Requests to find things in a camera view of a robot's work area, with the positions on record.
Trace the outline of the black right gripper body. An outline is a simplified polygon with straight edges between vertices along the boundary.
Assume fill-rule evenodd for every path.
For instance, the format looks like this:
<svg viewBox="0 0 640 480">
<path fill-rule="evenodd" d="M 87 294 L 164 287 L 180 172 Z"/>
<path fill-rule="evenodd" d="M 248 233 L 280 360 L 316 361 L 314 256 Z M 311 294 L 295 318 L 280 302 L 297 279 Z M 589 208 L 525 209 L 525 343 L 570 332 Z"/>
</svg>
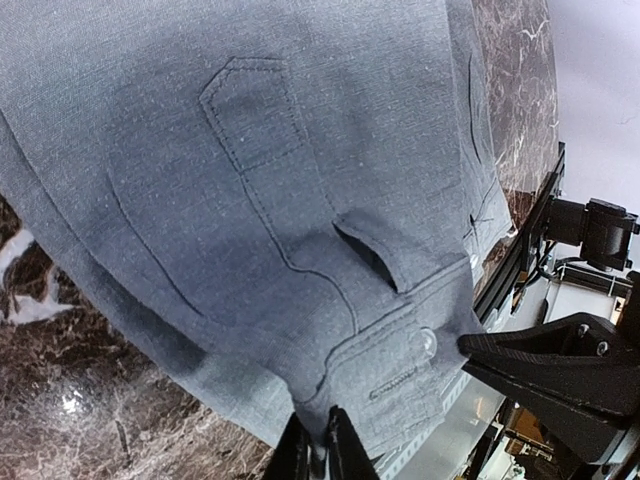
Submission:
<svg viewBox="0 0 640 480">
<path fill-rule="evenodd" d="M 622 460 L 638 437 L 639 320 L 588 313 L 464 335 L 463 369 L 529 410 L 585 463 Z"/>
</svg>

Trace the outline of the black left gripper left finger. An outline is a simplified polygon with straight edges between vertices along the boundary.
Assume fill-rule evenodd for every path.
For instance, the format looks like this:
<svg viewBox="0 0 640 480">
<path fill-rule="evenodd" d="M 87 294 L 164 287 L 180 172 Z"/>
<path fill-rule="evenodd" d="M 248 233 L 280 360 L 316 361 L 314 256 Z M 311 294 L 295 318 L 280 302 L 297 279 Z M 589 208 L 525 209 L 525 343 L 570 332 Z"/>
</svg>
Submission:
<svg viewBox="0 0 640 480">
<path fill-rule="evenodd" d="M 309 435 L 295 413 L 289 418 L 262 479 L 310 479 Z"/>
</svg>

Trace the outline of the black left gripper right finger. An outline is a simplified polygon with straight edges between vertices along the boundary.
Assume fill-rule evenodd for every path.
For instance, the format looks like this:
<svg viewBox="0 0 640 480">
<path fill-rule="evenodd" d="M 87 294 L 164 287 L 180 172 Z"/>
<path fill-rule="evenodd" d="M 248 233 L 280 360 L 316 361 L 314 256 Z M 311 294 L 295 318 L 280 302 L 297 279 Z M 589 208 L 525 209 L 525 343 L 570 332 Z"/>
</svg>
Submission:
<svg viewBox="0 0 640 480">
<path fill-rule="evenodd" d="M 347 412 L 334 406 L 327 428 L 329 471 L 333 480 L 379 480 Z"/>
</svg>

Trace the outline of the grey long sleeve shirt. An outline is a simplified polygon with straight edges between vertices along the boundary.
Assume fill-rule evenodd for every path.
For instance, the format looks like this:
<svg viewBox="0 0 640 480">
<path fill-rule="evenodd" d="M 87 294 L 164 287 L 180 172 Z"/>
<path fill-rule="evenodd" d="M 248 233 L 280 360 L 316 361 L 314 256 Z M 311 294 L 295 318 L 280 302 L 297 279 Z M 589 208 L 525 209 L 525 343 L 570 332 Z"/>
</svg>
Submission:
<svg viewBox="0 0 640 480">
<path fill-rule="evenodd" d="M 1 192 L 217 413 L 383 454 L 442 414 L 512 220 L 468 1 L 5 1 Z"/>
</svg>

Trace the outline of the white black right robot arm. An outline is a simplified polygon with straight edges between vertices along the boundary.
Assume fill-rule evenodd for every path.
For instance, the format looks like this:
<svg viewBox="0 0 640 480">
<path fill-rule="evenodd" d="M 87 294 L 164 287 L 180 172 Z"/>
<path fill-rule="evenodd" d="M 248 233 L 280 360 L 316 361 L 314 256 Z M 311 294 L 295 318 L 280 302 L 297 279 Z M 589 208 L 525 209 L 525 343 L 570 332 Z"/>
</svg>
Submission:
<svg viewBox="0 0 640 480">
<path fill-rule="evenodd" d="M 592 265 L 630 267 L 638 218 L 592 199 L 555 199 L 544 231 Z M 639 288 L 618 323 L 578 312 L 533 328 L 464 335 L 467 373 L 531 411 L 587 464 L 621 463 L 639 440 Z"/>
</svg>

